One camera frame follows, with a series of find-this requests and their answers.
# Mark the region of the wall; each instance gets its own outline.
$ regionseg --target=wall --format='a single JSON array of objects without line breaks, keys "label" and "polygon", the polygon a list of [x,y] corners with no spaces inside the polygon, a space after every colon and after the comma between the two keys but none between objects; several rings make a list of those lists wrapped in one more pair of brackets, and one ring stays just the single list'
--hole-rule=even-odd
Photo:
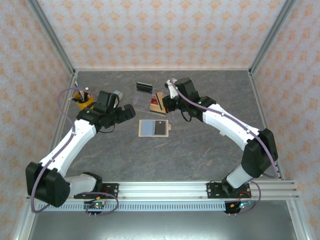
[{"label": "wall", "polygon": [[0,239],[11,240],[26,196],[25,168],[48,154],[70,76],[26,0],[0,2]]},{"label": "wall", "polygon": [[249,68],[285,0],[40,0],[75,68]]},{"label": "wall", "polygon": [[297,1],[254,81],[285,176],[320,236],[320,4]]}]

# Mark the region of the pen holder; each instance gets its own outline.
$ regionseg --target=pen holder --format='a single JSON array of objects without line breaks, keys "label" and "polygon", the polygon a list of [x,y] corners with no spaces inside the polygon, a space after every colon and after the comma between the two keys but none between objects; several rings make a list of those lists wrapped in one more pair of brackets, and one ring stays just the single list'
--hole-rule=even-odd
[{"label": "pen holder", "polygon": [[[81,100],[81,97],[79,95],[79,92],[76,92],[73,96],[74,99],[78,99]],[[76,102],[76,104],[78,105],[78,107],[80,108],[80,110],[85,109],[89,104],[93,103],[95,101],[94,97],[91,94],[88,94],[88,100],[86,102],[83,103],[79,103]]]}]

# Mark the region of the orange floral wallpaper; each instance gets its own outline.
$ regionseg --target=orange floral wallpaper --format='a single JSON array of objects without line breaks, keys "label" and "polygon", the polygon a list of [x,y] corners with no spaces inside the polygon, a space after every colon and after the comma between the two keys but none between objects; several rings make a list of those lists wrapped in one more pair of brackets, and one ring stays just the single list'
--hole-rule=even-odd
[{"label": "orange floral wallpaper", "polygon": [[254,76],[285,176],[320,236],[320,4],[298,0]]},{"label": "orange floral wallpaper", "polygon": [[285,0],[40,0],[75,68],[249,68]]},{"label": "orange floral wallpaper", "polygon": [[25,168],[48,154],[70,76],[26,0],[0,2],[0,239],[11,240],[26,196]]}]

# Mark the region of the gray floor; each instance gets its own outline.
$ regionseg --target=gray floor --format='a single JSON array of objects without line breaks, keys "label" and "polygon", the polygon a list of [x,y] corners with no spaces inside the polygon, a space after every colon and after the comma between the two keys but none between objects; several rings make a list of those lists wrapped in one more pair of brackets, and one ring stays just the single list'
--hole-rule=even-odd
[{"label": "gray floor", "polygon": [[[170,78],[189,77],[200,96],[209,96],[243,122],[263,129],[246,71],[91,71],[79,72],[77,82],[91,91],[123,93],[120,105],[132,104],[136,82],[165,89]],[[79,108],[71,103],[75,119]],[[168,119],[168,138],[138,137],[140,119]],[[68,123],[64,133],[70,129]],[[136,116],[115,126],[111,134],[97,134],[75,158],[68,176],[92,172],[104,181],[222,180],[242,159],[241,149],[212,126],[197,119],[186,122],[180,112],[162,117],[136,111]]]},{"label": "gray floor", "polygon": [[251,213],[114,212],[90,217],[84,212],[42,212],[30,240],[296,240],[285,201],[262,201]]}]

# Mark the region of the gray marble table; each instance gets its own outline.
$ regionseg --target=gray marble table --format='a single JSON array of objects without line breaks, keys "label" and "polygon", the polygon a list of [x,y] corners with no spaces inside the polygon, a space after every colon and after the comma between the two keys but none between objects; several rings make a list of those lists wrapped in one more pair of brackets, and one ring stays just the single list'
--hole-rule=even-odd
[{"label": "gray marble table", "polygon": [[[165,89],[170,78],[189,77],[200,96],[216,100],[243,122],[262,129],[263,123],[246,71],[81,71],[77,82],[93,92],[121,91],[120,106],[132,104],[136,82]],[[75,119],[79,108],[71,103]],[[138,137],[140,119],[168,119],[169,137]],[[64,126],[64,134],[70,124]],[[241,149],[212,126],[197,119],[186,122],[180,112],[160,116],[136,111],[135,118],[97,134],[80,151],[67,176],[92,172],[104,181],[222,180],[242,159]]]}]

